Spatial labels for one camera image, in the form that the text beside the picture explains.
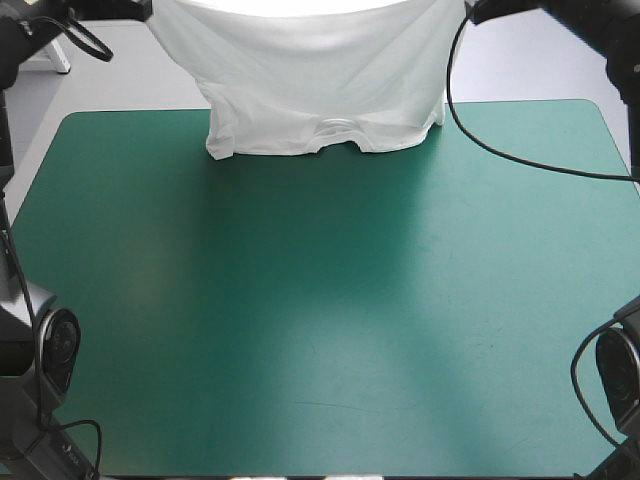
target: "cable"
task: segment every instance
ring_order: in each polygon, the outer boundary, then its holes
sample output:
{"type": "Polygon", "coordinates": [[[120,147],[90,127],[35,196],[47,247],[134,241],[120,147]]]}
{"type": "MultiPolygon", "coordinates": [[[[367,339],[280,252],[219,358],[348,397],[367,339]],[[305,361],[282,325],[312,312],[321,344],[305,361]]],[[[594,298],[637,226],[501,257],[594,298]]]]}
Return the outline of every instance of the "cable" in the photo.
{"type": "Polygon", "coordinates": [[[613,318],[609,320],[607,323],[596,328],[589,335],[587,335],[587,338],[585,338],[582,341],[582,343],[578,347],[578,350],[576,350],[576,353],[573,356],[573,360],[571,361],[571,384],[573,385],[573,391],[575,392],[576,397],[578,397],[578,402],[580,402],[580,406],[584,410],[584,413],[587,414],[587,417],[589,417],[589,420],[591,421],[593,426],[596,427],[596,430],[598,430],[598,432],[600,432],[600,434],[607,440],[607,442],[609,442],[615,448],[618,448],[620,446],[620,443],[618,443],[609,434],[609,432],[607,432],[607,430],[602,426],[602,424],[600,424],[596,416],[591,411],[591,408],[589,407],[589,404],[585,400],[584,395],[582,394],[582,389],[580,388],[580,383],[578,382],[578,363],[582,358],[582,354],[587,349],[589,344],[593,341],[593,339],[596,338],[601,333],[605,332],[607,329],[609,329],[610,327],[612,327],[618,322],[619,320],[613,318]]]}
{"type": "MultiPolygon", "coordinates": [[[[15,249],[15,244],[13,241],[13,235],[11,233],[11,228],[9,226],[8,217],[6,213],[6,206],[4,202],[4,193],[0,196],[0,203],[2,205],[2,215],[4,216],[4,221],[6,225],[6,229],[0,231],[0,237],[2,238],[2,243],[4,244],[5,249],[9,252],[11,259],[13,260],[13,265],[16,269],[16,274],[18,276],[18,281],[20,283],[20,289],[22,290],[22,294],[24,295],[24,300],[27,305],[27,311],[29,313],[29,322],[31,324],[31,332],[33,335],[33,342],[35,346],[35,377],[36,377],[36,411],[37,411],[37,426],[41,432],[62,432],[65,430],[69,430],[74,427],[78,427],[80,425],[90,425],[95,428],[98,443],[96,448],[96,460],[93,465],[93,474],[94,479],[100,476],[100,462],[102,460],[102,428],[100,424],[95,420],[78,420],[75,422],[71,422],[65,425],[44,425],[42,421],[42,411],[43,411],[43,396],[42,396],[42,356],[40,355],[40,348],[38,347],[39,342],[37,341],[37,332],[36,332],[36,316],[33,311],[33,302],[31,301],[31,294],[29,293],[29,287],[27,284],[27,279],[24,275],[24,271],[22,270],[22,266],[20,265],[20,260],[18,258],[18,254],[15,249]]],[[[42,440],[42,437],[37,440],[36,444],[42,440]]]]}
{"type": "Polygon", "coordinates": [[[639,177],[630,177],[628,175],[608,175],[608,174],[603,174],[603,173],[585,172],[585,171],[582,171],[582,170],[573,170],[573,169],[570,169],[570,168],[556,167],[556,166],[553,166],[553,165],[547,165],[547,164],[544,164],[544,163],[538,163],[538,162],[534,162],[534,161],[527,160],[527,159],[524,159],[524,158],[520,158],[520,157],[517,157],[515,155],[511,155],[509,153],[500,151],[497,148],[494,148],[494,147],[488,145],[487,143],[485,143],[482,140],[480,140],[473,133],[471,133],[463,125],[462,121],[460,120],[460,116],[458,115],[458,112],[456,111],[456,107],[455,107],[455,105],[453,103],[453,95],[451,93],[451,77],[452,77],[452,73],[453,73],[453,64],[454,64],[454,60],[455,60],[455,56],[456,56],[456,50],[458,49],[458,44],[460,43],[460,37],[462,36],[462,32],[464,31],[464,28],[465,28],[466,24],[469,22],[469,20],[471,20],[471,17],[475,13],[475,10],[476,10],[477,6],[479,4],[481,4],[481,3],[482,2],[477,3],[475,6],[470,8],[469,11],[467,12],[467,15],[465,16],[464,20],[460,24],[460,27],[458,28],[458,31],[456,32],[456,35],[455,35],[454,40],[453,40],[453,44],[451,46],[451,52],[449,54],[449,62],[447,64],[447,102],[449,102],[449,108],[451,110],[451,115],[453,116],[453,120],[456,122],[456,125],[458,126],[460,131],[467,138],[469,138],[472,142],[474,142],[476,145],[478,145],[482,149],[492,153],[493,155],[496,155],[498,157],[502,157],[502,158],[504,158],[506,160],[509,160],[511,162],[519,163],[521,165],[526,165],[528,167],[533,167],[533,168],[537,168],[537,169],[540,169],[540,170],[547,170],[547,171],[555,172],[555,173],[562,173],[562,174],[565,174],[565,175],[573,175],[573,176],[577,176],[577,177],[594,178],[594,179],[599,179],[599,180],[614,180],[614,181],[619,181],[619,182],[636,182],[636,183],[640,183],[640,178],[639,177]]]}
{"type": "Polygon", "coordinates": [[[76,47],[78,47],[83,52],[103,62],[110,62],[111,59],[113,59],[113,52],[109,49],[109,47],[107,47],[107,45],[104,44],[98,37],[96,37],[88,29],[83,27],[75,19],[75,13],[71,8],[69,9],[69,13],[67,15],[67,21],[69,22],[69,25],[71,25],[78,32],[80,32],[85,38],[89,39],[91,43],[98,48],[94,48],[91,44],[83,41],[80,37],[74,34],[68,26],[59,22],[55,18],[45,17],[45,16],[35,17],[28,22],[28,25],[29,25],[29,28],[31,28],[34,23],[38,23],[38,22],[51,23],[52,25],[55,25],[58,29],[60,29],[60,31],[67,36],[69,41],[71,41],[71,43],[73,43],[76,47]]]}
{"type": "Polygon", "coordinates": [[[102,460],[102,428],[100,424],[95,420],[78,420],[77,422],[67,423],[66,425],[56,425],[53,427],[49,427],[48,430],[51,432],[62,432],[65,430],[69,430],[71,428],[79,427],[81,425],[89,425],[93,427],[96,431],[96,435],[98,438],[98,446],[96,448],[96,460],[93,464],[94,478],[95,475],[100,475],[100,462],[102,460]]]}
{"type": "Polygon", "coordinates": [[[27,286],[27,280],[22,271],[22,267],[20,262],[18,261],[18,255],[16,253],[13,236],[11,235],[11,228],[9,227],[9,220],[7,217],[7,210],[4,202],[4,192],[2,193],[2,198],[0,200],[2,202],[2,215],[4,217],[4,223],[6,225],[6,230],[2,230],[0,235],[2,236],[2,243],[4,244],[5,249],[9,252],[11,259],[13,260],[13,265],[16,269],[16,274],[18,275],[18,281],[20,282],[20,289],[22,290],[22,294],[24,295],[24,301],[27,305],[27,312],[29,314],[29,323],[31,324],[31,334],[33,337],[34,344],[34,357],[35,357],[35,376],[36,376],[36,410],[37,410],[37,425],[38,429],[44,431],[45,425],[42,422],[42,357],[40,355],[40,351],[37,348],[38,346],[38,338],[36,332],[36,315],[33,311],[33,302],[31,301],[31,293],[29,292],[29,288],[27,286]]]}

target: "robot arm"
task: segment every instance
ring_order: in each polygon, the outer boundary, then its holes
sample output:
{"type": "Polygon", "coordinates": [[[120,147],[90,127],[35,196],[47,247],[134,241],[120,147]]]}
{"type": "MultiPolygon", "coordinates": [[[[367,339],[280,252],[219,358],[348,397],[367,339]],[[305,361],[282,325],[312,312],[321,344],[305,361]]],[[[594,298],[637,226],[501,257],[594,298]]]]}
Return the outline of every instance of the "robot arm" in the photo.
{"type": "Polygon", "coordinates": [[[476,25],[542,8],[607,59],[607,75],[629,111],[631,176],[640,177],[640,1],[480,0],[473,8],[476,25]]]}
{"type": "MultiPolygon", "coordinates": [[[[0,0],[0,189],[13,175],[3,92],[15,82],[20,64],[63,31],[74,41],[71,27],[98,47],[79,45],[88,53],[100,58],[109,52],[82,30],[76,15],[144,21],[151,15],[151,0],[0,0]]],[[[80,325],[69,310],[52,308],[53,294],[25,279],[3,197],[0,240],[0,463],[21,479],[94,480],[100,453],[95,464],[90,462],[66,433],[77,423],[61,426],[53,416],[70,387],[80,325]]],[[[100,444],[99,426],[81,423],[96,427],[100,444]]]]}

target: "black cable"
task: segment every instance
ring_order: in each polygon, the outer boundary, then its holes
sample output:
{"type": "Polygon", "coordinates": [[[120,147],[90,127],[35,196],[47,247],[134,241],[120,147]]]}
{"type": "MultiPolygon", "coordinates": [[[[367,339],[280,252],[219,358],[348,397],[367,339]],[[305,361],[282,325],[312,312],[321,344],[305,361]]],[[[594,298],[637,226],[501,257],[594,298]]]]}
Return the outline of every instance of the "black cable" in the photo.
{"type": "Polygon", "coordinates": [[[454,64],[454,60],[455,60],[455,56],[456,56],[456,50],[458,48],[458,44],[460,43],[460,37],[462,36],[462,32],[464,31],[465,26],[467,25],[467,23],[469,22],[469,20],[473,16],[473,14],[475,13],[475,9],[477,8],[478,5],[479,4],[476,4],[473,8],[469,9],[467,15],[465,16],[464,20],[460,24],[460,27],[458,28],[458,31],[456,32],[456,35],[455,35],[454,40],[453,40],[453,44],[451,46],[451,52],[449,54],[449,63],[447,64],[447,102],[449,102],[449,108],[451,110],[451,115],[453,116],[453,120],[456,122],[456,125],[458,126],[460,131],[464,135],[466,135],[472,142],[474,142],[476,145],[478,145],[479,147],[483,148],[484,150],[492,153],[493,155],[496,155],[498,157],[502,157],[502,158],[504,158],[506,160],[509,160],[509,161],[512,161],[512,162],[515,162],[515,163],[519,163],[521,165],[526,165],[528,167],[533,167],[533,168],[537,168],[537,169],[541,169],[541,170],[547,170],[547,171],[551,171],[551,172],[555,172],[555,173],[562,173],[562,174],[565,174],[565,175],[574,175],[574,176],[577,176],[577,177],[587,177],[587,178],[594,178],[594,179],[599,179],[599,180],[615,180],[615,181],[619,181],[619,182],[637,182],[637,183],[640,183],[640,178],[638,178],[638,177],[630,177],[628,175],[608,175],[608,174],[603,174],[603,173],[585,172],[585,171],[582,171],[582,170],[573,170],[573,169],[570,169],[570,168],[556,167],[556,166],[553,166],[553,165],[547,165],[547,164],[544,164],[544,163],[538,163],[538,162],[534,162],[534,161],[527,160],[527,159],[524,159],[524,158],[516,157],[515,155],[511,155],[509,153],[500,151],[497,148],[494,148],[494,147],[488,145],[487,143],[483,142],[477,136],[475,136],[473,133],[471,133],[463,125],[462,121],[460,120],[460,116],[458,115],[458,112],[456,111],[456,107],[455,107],[455,105],[453,103],[453,96],[451,94],[451,76],[452,76],[452,73],[453,73],[453,64],[454,64]]]}
{"type": "Polygon", "coordinates": [[[24,295],[24,300],[27,305],[27,311],[29,313],[29,322],[31,324],[31,332],[33,335],[34,342],[34,364],[35,364],[35,377],[36,377],[36,411],[37,411],[37,426],[41,432],[62,432],[65,430],[69,430],[74,427],[78,427],[80,425],[89,425],[95,428],[98,443],[96,448],[96,460],[93,465],[93,474],[94,478],[100,475],[100,462],[102,460],[102,428],[100,424],[95,420],[78,420],[75,422],[71,422],[65,425],[45,425],[42,419],[42,411],[43,411],[43,396],[42,396],[42,356],[40,355],[40,348],[38,347],[39,342],[37,339],[36,332],[36,316],[33,311],[33,302],[31,301],[31,294],[29,293],[29,287],[27,284],[27,279],[24,275],[24,271],[22,270],[22,266],[20,265],[20,260],[18,258],[18,254],[15,249],[15,244],[13,241],[13,235],[11,233],[11,227],[9,226],[8,216],[6,213],[6,206],[4,202],[4,194],[1,194],[0,202],[2,203],[2,214],[5,219],[6,229],[0,231],[0,237],[2,237],[2,243],[4,244],[5,249],[9,252],[11,259],[13,261],[13,265],[16,269],[16,274],[18,276],[18,281],[20,282],[20,289],[22,290],[22,294],[24,295]]]}
{"type": "Polygon", "coordinates": [[[62,432],[65,430],[69,430],[71,428],[79,427],[81,425],[89,425],[93,427],[98,437],[98,446],[96,448],[96,460],[95,460],[95,463],[93,464],[93,473],[95,478],[96,475],[97,476],[100,475],[100,462],[102,460],[102,428],[100,427],[100,424],[95,420],[78,420],[76,422],[67,423],[66,425],[55,425],[55,426],[49,427],[48,430],[50,432],[62,432]]]}
{"type": "Polygon", "coordinates": [[[64,33],[67,36],[67,38],[71,43],[73,43],[80,50],[91,55],[92,57],[97,58],[98,60],[101,60],[103,62],[110,62],[111,59],[113,59],[113,52],[109,49],[109,47],[107,47],[105,43],[103,43],[98,37],[96,37],[88,29],[83,27],[75,19],[75,14],[73,12],[73,9],[69,9],[67,22],[69,22],[69,25],[71,25],[78,32],[80,32],[82,36],[89,39],[91,43],[98,48],[94,48],[91,44],[83,41],[80,37],[74,34],[73,31],[67,25],[63,24],[62,22],[59,22],[55,18],[46,17],[46,16],[35,17],[29,21],[29,27],[31,28],[33,24],[39,23],[39,22],[51,23],[52,25],[55,25],[58,29],[60,29],[62,33],[64,33]]]}
{"type": "Polygon", "coordinates": [[[613,318],[609,320],[607,323],[596,328],[589,335],[587,335],[587,338],[585,338],[582,341],[582,343],[578,347],[578,350],[576,350],[576,353],[573,356],[573,360],[571,361],[571,384],[573,385],[573,391],[575,392],[576,397],[578,397],[578,402],[580,402],[580,406],[582,406],[584,413],[587,414],[587,417],[589,417],[589,420],[591,421],[593,426],[596,427],[596,430],[598,430],[598,432],[600,432],[600,434],[607,440],[607,442],[609,442],[615,448],[618,448],[620,446],[620,443],[618,443],[609,434],[609,432],[607,432],[607,430],[600,424],[596,416],[591,411],[591,408],[589,407],[589,404],[585,400],[584,395],[582,394],[582,389],[580,388],[580,383],[578,382],[578,363],[582,358],[582,354],[587,349],[589,344],[593,341],[593,339],[596,338],[601,333],[604,333],[607,329],[609,329],[610,327],[612,327],[618,322],[619,320],[613,318]]]}
{"type": "Polygon", "coordinates": [[[18,255],[16,253],[13,236],[11,235],[11,228],[9,226],[9,219],[7,216],[7,209],[4,202],[4,193],[2,193],[2,215],[4,217],[4,222],[6,225],[6,230],[2,230],[0,232],[2,236],[2,243],[4,244],[4,248],[9,252],[11,259],[13,261],[14,268],[16,269],[16,274],[18,275],[18,281],[20,282],[20,289],[22,290],[22,294],[24,295],[24,301],[27,305],[27,312],[29,314],[29,323],[31,324],[31,334],[33,337],[33,345],[34,345],[34,364],[35,364],[35,376],[36,376],[36,411],[37,411],[37,425],[38,429],[44,431],[45,425],[42,422],[42,357],[40,355],[40,350],[38,348],[38,337],[36,331],[36,315],[33,311],[33,302],[31,301],[31,294],[29,292],[29,288],[27,286],[27,280],[22,271],[22,267],[20,262],[18,261],[18,255]]]}

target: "table surface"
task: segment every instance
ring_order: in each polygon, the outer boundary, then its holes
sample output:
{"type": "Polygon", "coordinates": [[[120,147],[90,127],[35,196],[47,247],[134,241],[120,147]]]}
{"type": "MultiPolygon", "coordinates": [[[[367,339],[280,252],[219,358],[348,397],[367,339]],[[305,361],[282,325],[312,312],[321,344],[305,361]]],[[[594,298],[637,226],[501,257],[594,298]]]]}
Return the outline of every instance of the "table surface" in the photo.
{"type": "MultiPolygon", "coordinates": [[[[624,171],[588,102],[460,111],[508,151],[624,171]]],[[[400,152],[223,162],[207,130],[206,111],[73,115],[15,223],[29,278],[80,318],[58,416],[102,423],[104,473],[568,475],[606,456],[569,364],[637,294],[632,185],[507,163],[453,122],[400,152]]],[[[611,426],[591,355],[582,379],[611,426]]]]}

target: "white object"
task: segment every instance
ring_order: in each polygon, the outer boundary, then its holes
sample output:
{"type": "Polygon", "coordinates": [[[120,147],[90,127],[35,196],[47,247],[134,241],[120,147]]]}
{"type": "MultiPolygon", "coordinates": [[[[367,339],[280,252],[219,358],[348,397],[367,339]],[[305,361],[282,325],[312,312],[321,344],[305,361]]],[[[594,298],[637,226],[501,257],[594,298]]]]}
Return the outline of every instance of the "white object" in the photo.
{"type": "Polygon", "coordinates": [[[444,121],[464,13],[463,0],[162,0],[150,26],[211,103],[222,159],[421,143],[444,121]]]}
{"type": "Polygon", "coordinates": [[[58,73],[69,73],[71,63],[57,40],[52,41],[40,52],[27,60],[21,68],[25,71],[55,70],[58,73]]]}

